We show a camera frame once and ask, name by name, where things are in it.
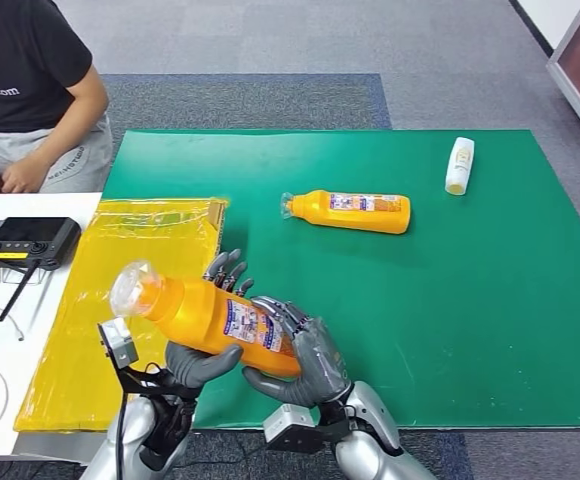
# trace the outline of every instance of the person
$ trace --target person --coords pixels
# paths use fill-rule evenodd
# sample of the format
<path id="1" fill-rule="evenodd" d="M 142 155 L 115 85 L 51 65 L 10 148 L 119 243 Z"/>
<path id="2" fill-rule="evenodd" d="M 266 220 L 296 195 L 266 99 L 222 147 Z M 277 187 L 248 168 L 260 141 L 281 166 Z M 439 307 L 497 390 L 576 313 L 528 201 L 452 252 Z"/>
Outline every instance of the person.
<path id="1" fill-rule="evenodd" d="M 108 97 L 52 0 L 0 0 L 0 192 L 101 191 Z"/>

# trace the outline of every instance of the gray pants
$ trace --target gray pants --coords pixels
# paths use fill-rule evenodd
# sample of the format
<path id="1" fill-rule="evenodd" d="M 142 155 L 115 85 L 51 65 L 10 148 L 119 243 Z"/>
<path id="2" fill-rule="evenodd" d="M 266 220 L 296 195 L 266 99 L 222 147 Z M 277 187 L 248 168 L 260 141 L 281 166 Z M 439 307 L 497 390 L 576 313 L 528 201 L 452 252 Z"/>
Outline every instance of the gray pants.
<path id="1" fill-rule="evenodd" d="M 36 150 L 52 130 L 0 133 L 0 175 Z M 106 115 L 79 145 L 64 154 L 48 172 L 39 193 L 101 192 L 112 165 L 112 134 Z"/>

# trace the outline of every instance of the gray robot glove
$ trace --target gray robot glove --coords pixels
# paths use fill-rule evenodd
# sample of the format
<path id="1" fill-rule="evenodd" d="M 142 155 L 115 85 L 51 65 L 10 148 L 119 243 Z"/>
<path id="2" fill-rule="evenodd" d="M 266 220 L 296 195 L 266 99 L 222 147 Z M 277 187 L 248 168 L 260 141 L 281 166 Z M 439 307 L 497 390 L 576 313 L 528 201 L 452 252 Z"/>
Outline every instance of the gray robot glove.
<path id="1" fill-rule="evenodd" d="M 321 318 L 308 316 L 292 303 L 253 297 L 256 307 L 281 324 L 292 341 L 301 375 L 287 382 L 252 367 L 242 372 L 252 387 L 282 403 L 312 408 L 336 400 L 351 387 L 345 362 Z"/>
<path id="2" fill-rule="evenodd" d="M 238 249 L 230 254 L 221 253 L 208 267 L 203 278 L 214 282 L 219 288 L 232 292 L 239 277 L 248 267 L 245 262 L 240 262 L 227 273 L 227 268 L 238 260 L 240 255 L 241 251 Z M 254 283 L 252 278 L 245 280 L 237 289 L 236 295 L 243 296 Z M 200 390 L 206 382 L 232 370 L 239 363 L 242 354 L 243 348 L 236 343 L 229 345 L 218 355 L 211 355 L 168 341 L 165 346 L 165 364 L 177 381 L 184 387 Z"/>

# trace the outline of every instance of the yellow plastic bag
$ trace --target yellow plastic bag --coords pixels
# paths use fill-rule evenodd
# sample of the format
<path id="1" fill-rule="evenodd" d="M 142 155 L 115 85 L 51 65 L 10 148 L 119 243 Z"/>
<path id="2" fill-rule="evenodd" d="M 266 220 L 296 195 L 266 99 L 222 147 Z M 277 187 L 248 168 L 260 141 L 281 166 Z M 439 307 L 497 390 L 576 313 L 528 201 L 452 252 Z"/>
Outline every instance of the yellow plastic bag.
<path id="1" fill-rule="evenodd" d="M 121 387 L 99 343 L 113 317 L 110 288 L 124 266 L 147 259 L 168 276 L 201 276 L 216 254 L 227 202 L 217 199 L 102 201 L 81 238 L 55 324 L 15 429 L 105 430 Z M 163 363 L 165 338 L 147 320 L 127 321 L 139 354 L 133 368 Z"/>

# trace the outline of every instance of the green mat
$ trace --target green mat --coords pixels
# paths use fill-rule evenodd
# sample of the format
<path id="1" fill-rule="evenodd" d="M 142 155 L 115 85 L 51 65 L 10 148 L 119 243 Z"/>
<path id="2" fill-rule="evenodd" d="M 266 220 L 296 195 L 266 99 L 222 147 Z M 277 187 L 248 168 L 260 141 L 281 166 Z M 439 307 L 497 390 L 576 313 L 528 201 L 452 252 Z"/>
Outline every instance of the green mat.
<path id="1" fill-rule="evenodd" d="M 467 194 L 444 191 L 457 136 Z M 399 193 L 401 236 L 282 220 L 285 191 Z M 402 425 L 580 426 L 580 220 L 528 131 L 129 131 L 104 198 L 224 196 L 224 249 L 252 294 L 321 315 L 353 378 Z M 235 371 L 196 426 L 260 426 L 276 407 Z"/>

